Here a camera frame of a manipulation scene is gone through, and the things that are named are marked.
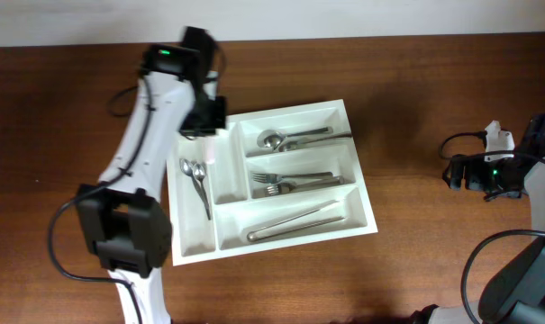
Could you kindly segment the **small silver teaspoon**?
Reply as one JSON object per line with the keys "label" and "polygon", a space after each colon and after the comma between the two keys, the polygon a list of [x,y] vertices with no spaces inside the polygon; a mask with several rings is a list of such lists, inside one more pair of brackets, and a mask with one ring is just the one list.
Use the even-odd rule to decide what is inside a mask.
{"label": "small silver teaspoon", "polygon": [[207,199],[205,197],[204,190],[201,188],[200,184],[197,182],[197,180],[196,180],[196,178],[194,176],[193,164],[189,160],[187,160],[185,158],[180,158],[179,159],[179,165],[180,165],[181,172],[191,179],[193,187],[195,188],[196,193],[199,195],[199,197],[202,200],[202,203],[204,205],[204,209],[205,209],[205,212],[206,212],[206,217],[207,217],[208,220],[210,220],[211,215],[210,215],[210,211],[209,211],[208,201],[207,201]]}
{"label": "small silver teaspoon", "polygon": [[206,171],[205,171],[205,168],[204,168],[203,164],[194,163],[194,165],[193,165],[193,176],[194,176],[195,180],[197,181],[197,183],[200,186],[201,195],[202,195],[202,198],[203,198],[203,201],[204,201],[204,207],[205,207],[207,219],[210,221],[212,219],[212,214],[211,214],[210,204],[209,204],[209,201],[208,201],[207,192],[206,192],[205,187],[204,187],[204,180],[206,178]]}

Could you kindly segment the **large silver spoon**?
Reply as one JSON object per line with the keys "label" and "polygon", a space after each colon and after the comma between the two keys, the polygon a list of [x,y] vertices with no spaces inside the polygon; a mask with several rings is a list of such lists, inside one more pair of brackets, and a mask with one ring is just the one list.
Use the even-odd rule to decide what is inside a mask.
{"label": "large silver spoon", "polygon": [[335,135],[331,135],[331,136],[327,136],[327,137],[323,137],[319,139],[300,139],[295,141],[288,141],[280,145],[277,150],[279,152],[286,152],[286,151],[296,150],[296,149],[304,147],[305,145],[316,143],[316,142],[321,142],[326,140],[349,139],[351,137],[352,137],[351,132],[343,132],[343,133],[339,133],[339,134],[335,134]]}
{"label": "large silver spoon", "polygon": [[257,146],[262,149],[276,149],[286,138],[301,137],[305,135],[318,135],[325,133],[332,133],[332,127],[328,126],[292,133],[282,133],[278,130],[264,130],[259,134],[257,138]]}

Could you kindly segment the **silver fork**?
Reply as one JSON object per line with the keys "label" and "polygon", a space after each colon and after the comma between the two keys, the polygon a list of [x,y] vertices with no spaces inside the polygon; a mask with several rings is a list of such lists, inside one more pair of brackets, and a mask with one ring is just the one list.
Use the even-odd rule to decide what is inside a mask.
{"label": "silver fork", "polygon": [[282,182],[279,184],[272,184],[263,189],[265,197],[277,196],[281,194],[297,193],[306,190],[312,190],[320,187],[331,185],[342,185],[344,178],[342,176],[334,176],[329,179],[317,180],[306,184],[296,184],[291,182]]}
{"label": "silver fork", "polygon": [[251,179],[254,182],[276,185],[282,182],[283,180],[290,179],[327,179],[333,177],[332,172],[322,172],[322,173],[311,173],[311,174],[274,174],[274,173],[251,173]]}

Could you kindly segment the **pink plastic knife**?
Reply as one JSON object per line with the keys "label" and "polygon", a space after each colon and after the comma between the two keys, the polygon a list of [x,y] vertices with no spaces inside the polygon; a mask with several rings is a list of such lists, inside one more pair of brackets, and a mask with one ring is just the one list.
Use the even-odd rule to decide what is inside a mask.
{"label": "pink plastic knife", "polygon": [[215,162],[216,137],[205,137],[203,139],[203,161],[207,165],[213,165]]}

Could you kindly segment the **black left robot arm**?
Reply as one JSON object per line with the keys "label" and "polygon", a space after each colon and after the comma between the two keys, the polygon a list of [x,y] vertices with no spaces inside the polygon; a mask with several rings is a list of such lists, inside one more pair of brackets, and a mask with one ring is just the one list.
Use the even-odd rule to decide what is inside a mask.
{"label": "black left robot arm", "polygon": [[137,99],[119,148],[97,184],[82,184],[74,205],[88,252],[115,284],[128,323],[169,323],[161,268],[173,227],[160,206],[166,162],[178,135],[214,135],[226,123],[208,31],[186,27],[177,46],[142,54]]}

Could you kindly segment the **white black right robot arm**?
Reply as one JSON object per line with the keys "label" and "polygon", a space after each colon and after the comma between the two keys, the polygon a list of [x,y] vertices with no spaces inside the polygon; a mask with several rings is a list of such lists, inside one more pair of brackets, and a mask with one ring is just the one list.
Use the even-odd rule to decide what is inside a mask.
{"label": "white black right robot arm", "polygon": [[[520,141],[514,141],[498,121],[473,135],[482,140],[482,152],[439,153],[448,162],[442,180],[453,190],[483,193],[485,202],[526,197],[531,224],[492,234],[474,247],[460,277],[460,306],[431,304],[408,320],[421,324],[545,323],[545,113],[530,118]],[[519,237],[528,238],[527,246],[492,276],[477,301],[470,301],[468,277],[478,255],[497,240]]]}

